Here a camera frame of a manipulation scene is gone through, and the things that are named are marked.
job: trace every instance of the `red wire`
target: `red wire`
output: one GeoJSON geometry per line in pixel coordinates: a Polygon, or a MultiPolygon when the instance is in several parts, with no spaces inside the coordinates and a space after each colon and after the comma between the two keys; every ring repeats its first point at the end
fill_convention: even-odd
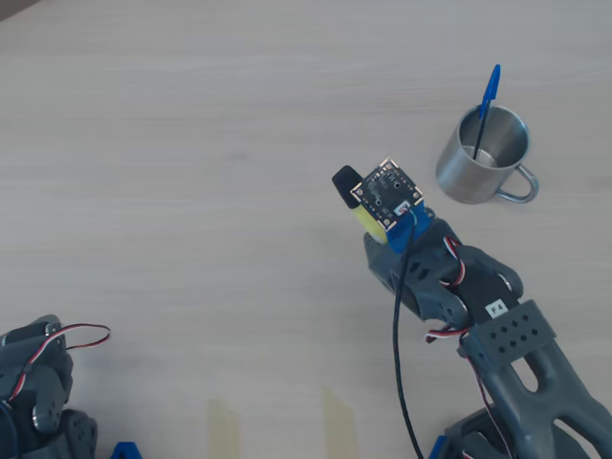
{"type": "Polygon", "coordinates": [[[106,334],[104,338],[99,339],[98,341],[90,342],[88,344],[79,344],[77,346],[67,347],[66,348],[67,351],[71,349],[82,349],[82,348],[87,348],[87,347],[98,346],[108,341],[111,338],[110,328],[108,328],[106,325],[97,325],[95,323],[75,323],[73,325],[68,325],[64,328],[61,328],[57,330],[56,332],[50,334],[44,341],[42,341],[42,344],[40,344],[40,347],[36,350],[36,352],[34,352],[34,354],[28,359],[28,361],[24,365],[24,369],[21,372],[21,376],[19,376],[17,385],[15,386],[14,390],[11,393],[11,396],[9,397],[9,402],[12,402],[14,398],[17,397],[17,395],[19,395],[19,392],[21,392],[21,390],[23,389],[23,386],[25,385],[25,382],[26,382],[26,371],[27,371],[26,368],[29,365],[32,365],[36,361],[36,359],[38,359],[42,355],[42,353],[44,352],[44,350],[47,348],[47,346],[49,345],[51,341],[53,341],[57,337],[65,335],[67,332],[71,330],[75,330],[76,328],[99,328],[102,330],[106,330],[108,333],[106,334]]]}

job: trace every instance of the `gray plastic link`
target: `gray plastic link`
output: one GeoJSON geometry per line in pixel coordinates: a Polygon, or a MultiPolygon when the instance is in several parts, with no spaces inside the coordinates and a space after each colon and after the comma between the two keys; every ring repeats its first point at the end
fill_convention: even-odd
{"type": "Polygon", "coordinates": [[[470,328],[460,355],[468,355],[479,366],[499,368],[517,361],[557,335],[536,303],[528,300],[506,314],[470,328]]]}

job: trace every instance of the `table surface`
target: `table surface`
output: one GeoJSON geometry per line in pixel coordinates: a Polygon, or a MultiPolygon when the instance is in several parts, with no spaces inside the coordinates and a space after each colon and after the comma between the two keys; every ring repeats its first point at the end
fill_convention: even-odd
{"type": "MultiPolygon", "coordinates": [[[[520,273],[612,406],[611,17],[609,0],[44,0],[0,24],[3,330],[113,328],[74,353],[71,406],[98,420],[100,458],[119,440],[208,457],[210,400],[236,412],[242,459],[327,458],[322,387],[352,409],[357,456],[414,457],[392,296],[330,181],[391,156],[520,273]],[[435,163],[498,62],[541,191],[463,206],[435,163]]],[[[402,316],[427,450],[481,407],[428,327],[402,316]]]]}

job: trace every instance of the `stainless steel mug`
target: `stainless steel mug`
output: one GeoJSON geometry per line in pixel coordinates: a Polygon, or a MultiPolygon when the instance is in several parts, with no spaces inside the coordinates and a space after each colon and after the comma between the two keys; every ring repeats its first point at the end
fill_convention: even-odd
{"type": "Polygon", "coordinates": [[[478,106],[470,109],[448,141],[436,167],[438,185],[448,196],[466,204],[484,203],[495,195],[513,203],[529,203],[536,197],[539,183],[522,164],[529,153],[527,126],[514,112],[492,106],[475,160],[472,156],[480,128],[478,111],[478,106]],[[525,196],[501,189],[515,170],[531,186],[525,196]]]}

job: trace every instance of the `masking tape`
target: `masking tape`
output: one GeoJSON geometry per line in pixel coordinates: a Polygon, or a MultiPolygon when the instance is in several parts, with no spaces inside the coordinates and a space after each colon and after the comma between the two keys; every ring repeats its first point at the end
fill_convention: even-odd
{"type": "Polygon", "coordinates": [[[327,387],[323,387],[323,422],[328,459],[357,459],[353,410],[327,387]]]}
{"type": "Polygon", "coordinates": [[[208,402],[208,459],[240,459],[238,413],[220,400],[208,402]]]}

